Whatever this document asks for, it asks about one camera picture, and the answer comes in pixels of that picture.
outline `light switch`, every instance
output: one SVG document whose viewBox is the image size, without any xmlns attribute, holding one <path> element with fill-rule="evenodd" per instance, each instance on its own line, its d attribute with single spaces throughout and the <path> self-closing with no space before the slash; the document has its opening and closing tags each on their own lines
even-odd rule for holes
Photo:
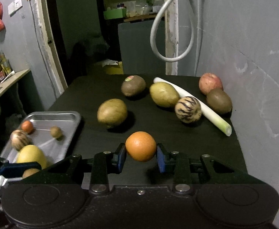
<svg viewBox="0 0 279 229">
<path fill-rule="evenodd" d="M 14 0 L 12 3 L 8 5 L 8 14 L 12 15 L 15 11 L 17 11 L 22 6 L 23 6 L 22 0 Z"/>
</svg>

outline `electrical cord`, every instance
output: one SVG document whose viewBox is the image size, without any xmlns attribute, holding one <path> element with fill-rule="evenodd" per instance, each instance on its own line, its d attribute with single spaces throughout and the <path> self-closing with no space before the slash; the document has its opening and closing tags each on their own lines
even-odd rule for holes
<svg viewBox="0 0 279 229">
<path fill-rule="evenodd" d="M 29 5 L 30 5 L 30 8 L 31 8 L 32 19 L 33 19 L 33 21 L 34 21 L 34 28 L 35 28 L 35 34 L 36 34 L 36 39 L 37 39 L 38 47 L 39 47 L 39 50 L 40 50 L 40 53 L 41 53 L 41 56 L 42 56 L 42 59 L 43 59 L 44 67 L 45 67 L 45 69 L 46 69 L 46 72 L 47 72 L 47 75 L 48 75 L 50 84 L 51 84 L 51 86 L 52 86 L 52 90 L 53 90 L 53 92 L 54 92 L 55 99 L 57 99 L 55 86 L 54 86 L 54 84 L 53 84 L 53 82 L 52 82 L 52 79 L 50 78 L 50 74 L 49 74 L 48 69 L 47 69 L 47 65 L 46 65 L 46 62 L 45 62 L 45 59 L 44 59 L 44 55 L 43 55 L 43 53 L 42 53 L 42 50 L 41 50 L 41 47 L 40 47 L 40 43 L 39 43 L 39 40 L 38 40 L 37 27 L 36 27 L 36 22 L 35 22 L 35 15 L 34 15 L 34 12 L 33 12 L 33 10 L 32 10 L 32 5 L 31 5 L 30 0 L 29 0 Z"/>
<path fill-rule="evenodd" d="M 196 61 L 195 61 L 194 76 L 197 75 L 197 69 L 198 69 L 198 63 L 199 63 L 199 54 L 200 54 L 201 5 L 202 5 L 202 0 L 198 0 L 197 49 L 196 49 Z"/>
<path fill-rule="evenodd" d="M 193 21 L 193 12 L 191 8 L 191 4 L 189 1 L 190 9 L 189 11 L 189 20 L 190 20 L 190 25 L 191 25 L 191 38 L 188 47 L 186 48 L 185 52 L 183 52 L 180 56 L 174 57 L 174 58 L 167 58 L 164 57 L 162 54 L 157 49 L 156 42 L 155 42 L 155 37 L 156 37 L 156 32 L 157 32 L 157 27 L 160 24 L 160 21 L 162 19 L 163 14 L 165 13 L 166 9 L 169 7 L 169 5 L 172 3 L 173 0 L 166 0 L 160 11 L 157 13 L 157 16 L 154 19 L 154 22 L 151 27 L 151 32 L 150 32 L 150 46 L 153 51 L 153 53 L 161 60 L 166 61 L 166 62 L 177 62 L 181 59 L 183 59 L 191 50 L 193 43 L 194 43 L 194 21 Z"/>
</svg>

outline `door frame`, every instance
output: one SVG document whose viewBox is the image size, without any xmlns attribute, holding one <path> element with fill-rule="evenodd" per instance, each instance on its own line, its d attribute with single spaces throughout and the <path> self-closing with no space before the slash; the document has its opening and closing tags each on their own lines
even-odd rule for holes
<svg viewBox="0 0 279 229">
<path fill-rule="evenodd" d="M 60 94 L 67 89 L 67 82 L 62 71 L 58 52 L 54 42 L 46 0 L 36 0 L 39 27 L 41 28 L 44 48 L 47 52 L 53 77 Z"/>
<path fill-rule="evenodd" d="M 178 0 L 173 0 L 165 12 L 165 55 L 167 58 L 179 55 Z M 166 75 L 178 75 L 178 62 L 166 62 Z"/>
</svg>

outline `green box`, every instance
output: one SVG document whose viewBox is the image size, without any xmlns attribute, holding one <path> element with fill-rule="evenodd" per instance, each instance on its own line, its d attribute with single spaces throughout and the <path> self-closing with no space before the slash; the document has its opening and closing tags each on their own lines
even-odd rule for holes
<svg viewBox="0 0 279 229">
<path fill-rule="evenodd" d="M 126 12 L 126 8 L 116 8 L 103 12 L 103 16 L 106 20 L 124 18 L 126 17 Z"/>
</svg>

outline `fruit sticker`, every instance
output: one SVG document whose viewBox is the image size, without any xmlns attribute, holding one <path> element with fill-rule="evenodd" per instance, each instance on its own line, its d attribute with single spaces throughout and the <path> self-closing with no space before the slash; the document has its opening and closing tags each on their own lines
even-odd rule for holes
<svg viewBox="0 0 279 229">
<path fill-rule="evenodd" d="M 132 79 L 134 78 L 134 76 L 128 76 L 125 81 L 128 82 L 128 81 L 131 81 Z"/>
</svg>

